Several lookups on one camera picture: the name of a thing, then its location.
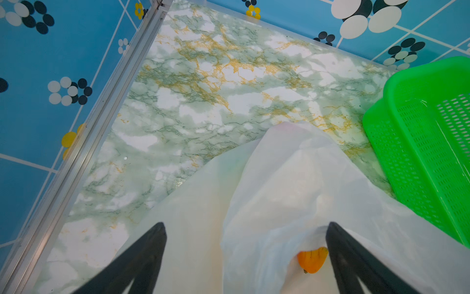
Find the white plastic bag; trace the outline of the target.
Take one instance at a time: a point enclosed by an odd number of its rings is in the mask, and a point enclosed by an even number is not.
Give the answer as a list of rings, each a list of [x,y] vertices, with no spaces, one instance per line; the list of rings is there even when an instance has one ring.
[[[423,294],[467,294],[470,251],[376,187],[329,135],[284,122],[208,162],[150,210],[130,247],[166,229],[157,294],[335,293],[331,263],[305,274],[301,251],[331,222]]]

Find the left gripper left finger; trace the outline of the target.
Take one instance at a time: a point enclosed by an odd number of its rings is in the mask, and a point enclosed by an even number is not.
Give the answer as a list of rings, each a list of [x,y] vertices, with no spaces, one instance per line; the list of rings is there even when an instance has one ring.
[[[76,294],[151,294],[154,291],[167,241],[158,222]]]

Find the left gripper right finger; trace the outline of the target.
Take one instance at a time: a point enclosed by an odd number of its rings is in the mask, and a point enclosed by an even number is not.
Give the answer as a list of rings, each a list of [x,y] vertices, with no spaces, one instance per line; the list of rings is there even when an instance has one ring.
[[[364,287],[372,294],[417,293],[336,222],[329,224],[326,242],[341,294],[363,294]]]

